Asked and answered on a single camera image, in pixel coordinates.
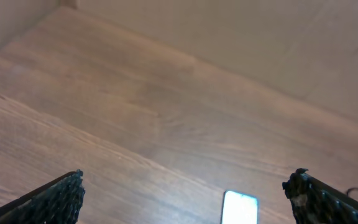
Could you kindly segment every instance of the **black textured object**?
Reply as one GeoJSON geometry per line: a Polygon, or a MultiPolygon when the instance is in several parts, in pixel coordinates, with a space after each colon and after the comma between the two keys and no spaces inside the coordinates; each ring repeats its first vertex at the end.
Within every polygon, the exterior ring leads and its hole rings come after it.
{"type": "Polygon", "coordinates": [[[358,202],[298,169],[283,183],[297,224],[358,223],[358,202]]]}
{"type": "Polygon", "coordinates": [[[69,172],[0,208],[0,223],[74,224],[85,190],[82,171],[69,172]]]}

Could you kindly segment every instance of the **wall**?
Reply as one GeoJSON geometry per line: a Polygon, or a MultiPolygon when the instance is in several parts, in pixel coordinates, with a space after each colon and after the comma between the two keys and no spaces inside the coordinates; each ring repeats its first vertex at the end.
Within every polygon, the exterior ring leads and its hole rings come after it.
{"type": "Polygon", "coordinates": [[[358,121],[358,1],[81,0],[78,8],[358,121]]]}
{"type": "Polygon", "coordinates": [[[57,5],[58,0],[0,0],[0,46],[57,5]]]}

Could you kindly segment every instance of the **smartphone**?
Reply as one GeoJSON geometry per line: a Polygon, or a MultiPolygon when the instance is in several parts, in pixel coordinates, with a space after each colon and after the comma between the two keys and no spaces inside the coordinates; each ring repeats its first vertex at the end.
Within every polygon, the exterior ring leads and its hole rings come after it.
{"type": "Polygon", "coordinates": [[[258,200],[255,197],[227,190],[223,197],[221,224],[257,224],[258,200]]]}

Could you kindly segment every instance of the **beige wall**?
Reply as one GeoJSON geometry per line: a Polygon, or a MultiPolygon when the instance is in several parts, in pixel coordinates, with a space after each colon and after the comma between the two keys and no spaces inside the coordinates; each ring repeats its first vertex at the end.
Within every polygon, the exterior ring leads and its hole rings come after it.
{"type": "Polygon", "coordinates": [[[358,1],[81,0],[78,7],[358,121],[358,1]]]}
{"type": "Polygon", "coordinates": [[[0,0],[0,46],[57,5],[58,0],[0,0]]]}

